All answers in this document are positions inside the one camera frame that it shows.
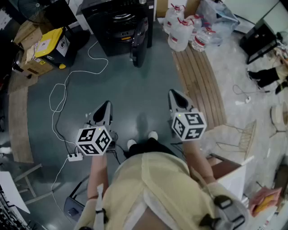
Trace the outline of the brown wooden chair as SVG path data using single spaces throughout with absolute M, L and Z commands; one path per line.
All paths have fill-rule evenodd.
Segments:
M 212 168 L 212 172 L 216 180 L 241 167 L 240 164 L 216 154 L 210 154 L 207 156 L 207 160 Z

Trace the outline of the brown floor mat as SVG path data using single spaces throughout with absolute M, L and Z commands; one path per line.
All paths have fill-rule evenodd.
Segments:
M 33 163 L 27 126 L 28 83 L 25 76 L 12 74 L 9 87 L 9 137 L 13 159 Z

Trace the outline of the person's left forearm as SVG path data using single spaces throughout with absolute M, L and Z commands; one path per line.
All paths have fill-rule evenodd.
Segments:
M 88 199 L 98 197 L 97 187 L 103 184 L 103 195 L 108 188 L 107 156 L 93 156 L 91 162 L 90 176 L 87 186 Z

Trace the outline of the person's right forearm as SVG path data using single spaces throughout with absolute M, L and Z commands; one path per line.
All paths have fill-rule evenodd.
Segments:
M 197 172 L 207 184 L 215 182 L 212 167 L 202 154 L 198 142 L 186 141 L 182 143 L 182 146 L 190 176 L 196 178 L 195 172 Z

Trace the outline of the black bin with yellow lid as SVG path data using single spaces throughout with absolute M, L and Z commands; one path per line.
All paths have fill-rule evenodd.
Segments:
M 66 37 L 65 30 L 65 27 L 61 27 L 45 33 L 38 43 L 35 57 L 47 61 L 59 69 L 72 67 L 77 50 Z

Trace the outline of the black cabinet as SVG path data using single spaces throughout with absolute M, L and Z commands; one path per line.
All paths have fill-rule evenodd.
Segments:
M 277 38 L 264 19 L 245 34 L 239 43 L 240 48 L 247 54 L 246 64 L 254 62 L 277 47 Z

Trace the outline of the person's pale yellow shirt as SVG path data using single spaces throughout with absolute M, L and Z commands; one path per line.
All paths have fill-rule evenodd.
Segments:
M 249 214 L 218 182 L 207 184 L 181 159 L 161 152 L 127 159 L 102 198 L 87 201 L 74 230 L 247 230 Z

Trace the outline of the brown cardboard box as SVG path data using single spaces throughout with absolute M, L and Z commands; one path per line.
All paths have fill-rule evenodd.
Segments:
M 20 46 L 17 54 L 18 60 L 13 65 L 13 71 L 31 78 L 40 76 L 51 70 L 53 66 L 41 58 L 36 58 L 36 48 L 42 36 L 53 30 L 50 23 L 37 25 L 30 21 L 25 21 L 19 28 L 15 39 L 15 44 Z

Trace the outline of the white board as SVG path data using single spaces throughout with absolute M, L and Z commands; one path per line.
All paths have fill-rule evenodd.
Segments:
M 241 167 L 229 173 L 228 175 L 218 179 L 217 181 L 235 195 L 240 201 L 243 198 L 246 165 L 254 160 L 254 156 L 242 162 Z

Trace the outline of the grey metal frame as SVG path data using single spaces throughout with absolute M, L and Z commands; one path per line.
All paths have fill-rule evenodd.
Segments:
M 58 165 L 24 165 L 16 174 L 14 181 L 20 190 L 27 189 L 20 195 L 30 209 L 56 207 L 63 205 L 63 183 L 61 167 Z

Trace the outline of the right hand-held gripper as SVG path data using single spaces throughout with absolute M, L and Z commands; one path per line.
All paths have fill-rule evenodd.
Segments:
M 207 123 L 202 112 L 194 107 L 191 98 L 182 92 L 170 89 L 168 93 L 171 119 L 168 121 L 173 137 L 181 141 L 199 140 Z

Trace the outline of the round white stool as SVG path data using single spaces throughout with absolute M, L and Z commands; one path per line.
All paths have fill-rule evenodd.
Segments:
M 278 133 L 288 132 L 288 105 L 286 102 L 274 105 L 270 109 L 270 119 L 273 127 L 275 128 L 275 133 L 273 133 L 270 138 Z

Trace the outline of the person's black trousers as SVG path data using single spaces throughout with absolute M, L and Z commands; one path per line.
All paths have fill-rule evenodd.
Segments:
M 124 156 L 128 159 L 138 154 L 150 152 L 162 152 L 176 156 L 168 147 L 162 145 L 158 142 L 158 140 L 156 141 L 152 138 L 146 140 L 145 142 L 133 145 L 128 151 L 124 152 Z

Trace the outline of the wooden slat mat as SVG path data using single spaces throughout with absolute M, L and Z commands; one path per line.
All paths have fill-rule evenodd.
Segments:
M 184 51 L 172 51 L 184 94 L 203 113 L 207 130 L 226 124 L 226 112 L 220 89 L 206 53 L 190 45 Z

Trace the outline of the white power strip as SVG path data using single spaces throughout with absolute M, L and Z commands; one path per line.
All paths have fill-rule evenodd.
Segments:
M 69 162 L 82 161 L 83 155 L 82 153 L 68 154 L 67 159 Z

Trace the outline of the dark grey chair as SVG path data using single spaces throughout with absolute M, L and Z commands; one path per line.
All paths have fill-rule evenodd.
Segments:
M 75 222 L 78 222 L 81 214 L 84 210 L 84 204 L 80 203 L 76 200 L 76 197 L 81 194 L 82 192 L 86 191 L 86 189 L 80 191 L 77 193 L 77 190 L 80 188 L 83 182 L 85 182 L 89 178 L 89 175 L 87 175 L 84 179 L 82 179 L 75 189 L 72 191 L 72 193 L 66 198 L 65 204 L 64 204 L 64 214 L 73 219 Z

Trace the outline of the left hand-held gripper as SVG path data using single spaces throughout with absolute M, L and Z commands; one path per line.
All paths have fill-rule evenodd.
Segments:
M 87 120 L 79 129 L 76 146 L 86 156 L 102 156 L 116 149 L 116 133 L 111 130 L 113 121 L 113 105 L 105 101 L 91 114 L 85 115 Z

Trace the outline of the clear plastic bag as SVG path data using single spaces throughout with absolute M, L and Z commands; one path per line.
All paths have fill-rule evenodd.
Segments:
M 229 36 L 240 24 L 231 10 L 221 2 L 201 0 L 196 10 L 202 18 L 202 23 L 208 23 L 213 31 L 222 37 Z

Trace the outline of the black flat panel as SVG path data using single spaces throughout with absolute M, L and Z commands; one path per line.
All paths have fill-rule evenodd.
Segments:
M 44 15 L 54 29 L 66 27 L 77 22 L 77 19 L 68 3 L 69 0 L 55 0 L 44 9 Z

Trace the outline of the black fan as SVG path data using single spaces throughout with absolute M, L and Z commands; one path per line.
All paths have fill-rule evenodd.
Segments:
M 57 3 L 69 5 L 70 0 L 18 0 L 17 7 L 28 21 L 34 24 L 45 24 L 45 12 L 50 6 L 56 6 Z

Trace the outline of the black washing machine door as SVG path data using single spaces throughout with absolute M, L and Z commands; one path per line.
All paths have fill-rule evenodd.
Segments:
M 142 18 L 138 23 L 131 43 L 130 60 L 134 67 L 141 68 L 148 46 L 148 18 Z

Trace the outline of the black washing machine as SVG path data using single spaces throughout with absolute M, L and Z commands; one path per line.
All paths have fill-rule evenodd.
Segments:
M 129 53 L 135 29 L 148 18 L 148 46 L 152 46 L 154 0 L 83 0 L 81 12 L 107 56 Z

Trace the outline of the pile of clear water jugs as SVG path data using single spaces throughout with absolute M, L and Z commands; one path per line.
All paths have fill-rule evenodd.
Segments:
M 211 10 L 205 7 L 203 1 L 195 14 L 185 17 L 184 5 L 171 4 L 166 11 L 163 30 L 168 34 L 168 44 L 174 51 L 184 51 L 188 45 L 198 52 L 203 52 L 207 46 L 220 46 L 223 38 L 212 21 L 208 19 Z

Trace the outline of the pink cloth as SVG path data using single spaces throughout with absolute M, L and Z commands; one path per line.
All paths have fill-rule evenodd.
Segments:
M 281 194 L 282 187 L 277 189 L 269 189 L 262 187 L 253 198 L 249 200 L 249 212 L 252 217 L 256 217 L 260 212 L 269 207 L 276 206 Z

